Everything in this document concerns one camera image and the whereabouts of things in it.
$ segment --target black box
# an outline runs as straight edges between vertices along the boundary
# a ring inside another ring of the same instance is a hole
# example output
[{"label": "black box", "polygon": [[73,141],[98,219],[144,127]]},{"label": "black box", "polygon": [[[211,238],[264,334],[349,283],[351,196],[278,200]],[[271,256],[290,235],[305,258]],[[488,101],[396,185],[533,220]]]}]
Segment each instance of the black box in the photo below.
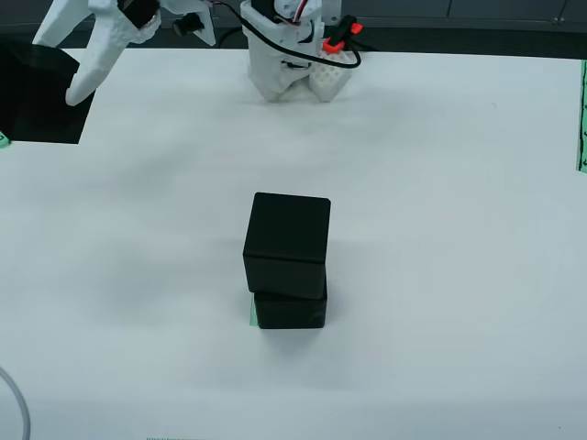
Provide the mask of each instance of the black box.
[{"label": "black box", "polygon": [[249,290],[322,299],[329,220],[328,199],[255,194],[243,252]]},{"label": "black box", "polygon": [[263,329],[322,328],[327,319],[327,284],[319,300],[255,293],[257,322]]},{"label": "black box", "polygon": [[77,144],[94,95],[65,103],[79,63],[60,49],[0,41],[0,131],[10,140]]}]

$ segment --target cable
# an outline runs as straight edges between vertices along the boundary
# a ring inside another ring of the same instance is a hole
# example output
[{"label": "cable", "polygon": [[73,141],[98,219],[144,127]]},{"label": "cable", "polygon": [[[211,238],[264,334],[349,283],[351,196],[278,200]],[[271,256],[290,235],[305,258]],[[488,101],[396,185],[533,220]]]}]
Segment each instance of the cable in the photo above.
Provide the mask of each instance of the cable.
[{"label": "cable", "polygon": [[307,4],[308,4],[308,0],[302,0],[302,2],[300,2],[300,5],[298,6],[297,11],[295,12],[295,16],[293,17],[293,21],[295,21],[295,22],[300,21],[300,18],[302,17],[305,6]]},{"label": "cable", "polygon": [[301,60],[306,60],[306,61],[311,61],[311,62],[317,62],[318,64],[326,64],[326,66],[338,67],[340,69],[357,69],[360,66],[360,63],[361,63],[360,54],[359,54],[359,52],[355,49],[355,47],[350,42],[349,42],[350,50],[352,51],[353,55],[357,59],[352,64],[347,64],[347,63],[344,63],[344,62],[336,62],[336,61],[331,61],[331,60],[325,60],[323,58],[314,57],[312,55],[306,55],[305,53],[296,52],[295,50],[290,50],[290,49],[287,49],[287,48],[284,48],[284,47],[280,46],[279,44],[275,44],[273,41],[271,41],[270,39],[268,39],[267,37],[265,37],[263,34],[261,34],[253,25],[250,24],[249,21],[247,21],[245,18],[243,18],[235,10],[235,8],[232,7],[231,5],[229,5],[227,3],[224,3],[224,2],[218,2],[218,1],[215,1],[214,4],[215,5],[226,6],[235,15],[235,17],[238,19],[238,21],[240,21],[240,23],[242,24],[242,26],[244,26],[250,32],[252,32],[253,35],[255,35],[255,37],[257,37],[258,39],[260,39],[263,43],[265,43],[270,48],[275,49],[275,50],[278,50],[279,52],[284,53],[285,55],[289,55],[291,57],[296,57],[296,58],[299,58]]},{"label": "cable", "polygon": [[22,440],[30,440],[30,414],[28,413],[27,402],[16,383],[12,380],[10,375],[2,369],[2,367],[0,367],[0,378],[4,379],[8,388],[10,388],[17,398],[20,414],[22,415]]},{"label": "cable", "polygon": [[234,27],[230,30],[228,30],[218,41],[218,48],[222,49],[222,46],[224,46],[224,43],[227,42],[227,39],[235,34],[238,34],[239,32],[242,31],[242,27]]},{"label": "cable", "polygon": [[292,20],[285,18],[284,16],[278,15],[275,18],[277,18],[278,20],[282,21],[283,23],[285,23],[287,25],[295,26],[297,28],[302,26],[302,23],[300,23],[299,21],[292,21]]}]

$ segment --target white table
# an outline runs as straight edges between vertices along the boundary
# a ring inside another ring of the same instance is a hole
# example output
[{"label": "white table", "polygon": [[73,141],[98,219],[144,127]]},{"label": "white table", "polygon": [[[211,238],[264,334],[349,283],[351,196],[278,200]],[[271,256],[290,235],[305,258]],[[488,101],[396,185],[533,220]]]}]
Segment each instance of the white table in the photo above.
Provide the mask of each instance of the white table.
[{"label": "white table", "polygon": [[[370,54],[265,104],[246,60],[129,50],[79,147],[0,153],[32,439],[587,438],[580,63]],[[323,330],[249,326],[260,191],[332,201]]]}]

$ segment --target red cable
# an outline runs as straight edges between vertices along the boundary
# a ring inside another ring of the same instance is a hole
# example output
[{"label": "red cable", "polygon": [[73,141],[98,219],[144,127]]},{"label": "red cable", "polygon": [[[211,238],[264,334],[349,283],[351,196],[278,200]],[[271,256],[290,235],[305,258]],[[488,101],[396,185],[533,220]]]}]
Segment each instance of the red cable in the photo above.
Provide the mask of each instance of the red cable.
[{"label": "red cable", "polygon": [[308,0],[302,0],[302,4],[298,9],[297,15],[293,18],[293,21],[300,21],[300,17],[302,16],[305,6],[308,4]]}]

